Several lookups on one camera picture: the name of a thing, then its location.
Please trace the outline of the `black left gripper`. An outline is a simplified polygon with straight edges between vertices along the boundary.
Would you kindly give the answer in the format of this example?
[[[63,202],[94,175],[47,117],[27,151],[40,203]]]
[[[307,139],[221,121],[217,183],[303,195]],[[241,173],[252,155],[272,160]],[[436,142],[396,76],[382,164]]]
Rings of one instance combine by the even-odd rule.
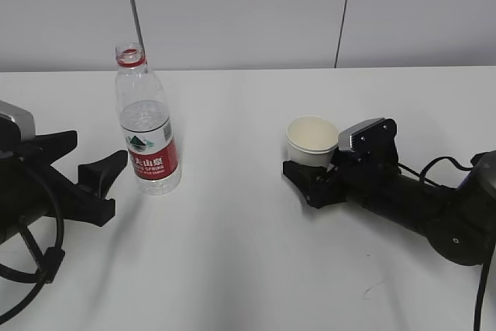
[[[77,147],[77,137],[75,130],[38,135],[1,159],[2,238],[16,235],[21,222],[28,226],[44,216],[54,217],[54,203],[65,220],[102,227],[115,216],[115,201],[106,195],[128,164],[127,151],[80,164],[75,184],[52,163]]]

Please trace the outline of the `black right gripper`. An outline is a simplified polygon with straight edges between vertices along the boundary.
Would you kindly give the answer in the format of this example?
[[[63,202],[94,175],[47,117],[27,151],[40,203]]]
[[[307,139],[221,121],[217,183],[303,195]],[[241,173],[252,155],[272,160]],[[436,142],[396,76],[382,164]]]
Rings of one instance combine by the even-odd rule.
[[[329,170],[286,160],[282,173],[316,209],[352,201],[369,210],[401,210],[401,199],[394,191],[400,175],[397,153],[362,157],[340,153],[339,160]]]

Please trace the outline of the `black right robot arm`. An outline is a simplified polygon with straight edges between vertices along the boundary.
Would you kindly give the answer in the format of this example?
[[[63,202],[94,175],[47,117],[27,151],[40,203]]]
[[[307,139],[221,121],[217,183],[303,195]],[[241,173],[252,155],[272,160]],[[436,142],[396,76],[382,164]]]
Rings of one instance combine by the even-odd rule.
[[[424,174],[404,176],[395,162],[338,152],[331,169],[283,163],[284,176],[307,205],[344,202],[424,236],[441,256],[473,266],[495,245],[495,153],[475,155],[457,188],[427,184]]]

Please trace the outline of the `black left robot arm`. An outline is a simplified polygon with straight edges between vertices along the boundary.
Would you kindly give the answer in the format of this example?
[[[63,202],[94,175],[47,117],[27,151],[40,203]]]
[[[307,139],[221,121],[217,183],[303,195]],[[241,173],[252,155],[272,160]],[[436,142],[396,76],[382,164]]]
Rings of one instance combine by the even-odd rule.
[[[107,199],[112,184],[128,163],[119,150],[90,164],[77,166],[77,183],[53,167],[78,144],[76,131],[39,135],[24,140],[1,158],[1,241],[19,232],[19,222],[30,225],[55,217],[54,203],[63,219],[102,227],[115,216],[115,200]]]

